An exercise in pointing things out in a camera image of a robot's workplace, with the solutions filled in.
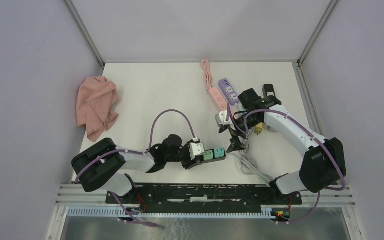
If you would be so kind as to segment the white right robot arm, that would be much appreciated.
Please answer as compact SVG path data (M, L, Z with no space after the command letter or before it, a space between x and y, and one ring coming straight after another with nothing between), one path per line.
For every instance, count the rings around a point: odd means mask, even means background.
M238 96L245 108L245 114L235 118L230 109L221 111L215 117L219 132L228 130L231 139L228 153L245 150L240 141L260 123L280 133L302 156L300 170L275 178L269 183L269 199L282 204L294 192L319 193L340 181L334 188L342 191L346 187L347 174L344 147L337 138L328 139L296 120L274 95L258 96L254 89L245 90Z

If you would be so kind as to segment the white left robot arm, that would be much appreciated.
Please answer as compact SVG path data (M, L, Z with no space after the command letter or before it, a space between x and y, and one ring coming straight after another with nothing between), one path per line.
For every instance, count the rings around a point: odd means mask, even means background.
M128 174L120 170L156 173L167 163L181 163L188 170L204 159L205 148L198 138L183 144L175 134L162 143L153 145L146 152L139 152L117 146L111 138L104 138L71 160L76 173L76 183L87 193L99 189L114 192L125 203L136 200L138 191Z

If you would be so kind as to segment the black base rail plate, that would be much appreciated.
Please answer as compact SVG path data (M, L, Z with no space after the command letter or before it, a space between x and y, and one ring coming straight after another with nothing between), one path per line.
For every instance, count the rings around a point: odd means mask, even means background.
M121 203L140 204L146 214L261 213L262 206L302 205L300 193L276 195L258 184L138 183Z

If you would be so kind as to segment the black power strip white sockets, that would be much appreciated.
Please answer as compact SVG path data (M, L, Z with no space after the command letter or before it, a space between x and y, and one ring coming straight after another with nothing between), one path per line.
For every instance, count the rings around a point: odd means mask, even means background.
M269 96L276 97L275 88L273 84L264 84L262 87L262 93L265 98Z

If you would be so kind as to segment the teal charger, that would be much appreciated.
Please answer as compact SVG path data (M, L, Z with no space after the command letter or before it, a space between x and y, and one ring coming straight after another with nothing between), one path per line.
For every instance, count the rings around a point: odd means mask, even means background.
M206 150L203 155L204 162L211 162L214 160L214 152L213 150Z

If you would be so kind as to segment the pink cloth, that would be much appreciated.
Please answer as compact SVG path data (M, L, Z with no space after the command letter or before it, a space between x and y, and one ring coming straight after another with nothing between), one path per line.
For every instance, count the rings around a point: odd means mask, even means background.
M86 136L96 142L103 132L110 130L119 114L113 110L120 96L114 82L105 76L85 78L76 100L77 126L86 128Z

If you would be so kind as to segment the pink power strip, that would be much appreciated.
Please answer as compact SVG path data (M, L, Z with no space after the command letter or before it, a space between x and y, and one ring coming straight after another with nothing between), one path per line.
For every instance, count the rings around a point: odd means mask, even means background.
M211 87L209 88L208 92L210 93L219 110L226 111L228 108L228 103L219 89L217 87Z

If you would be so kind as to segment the purple power strip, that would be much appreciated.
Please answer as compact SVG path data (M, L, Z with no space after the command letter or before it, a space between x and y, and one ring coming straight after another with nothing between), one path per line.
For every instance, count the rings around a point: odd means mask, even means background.
M222 91L225 99L231 106L236 106L240 104L238 95L227 78L220 79L218 81L218 86Z

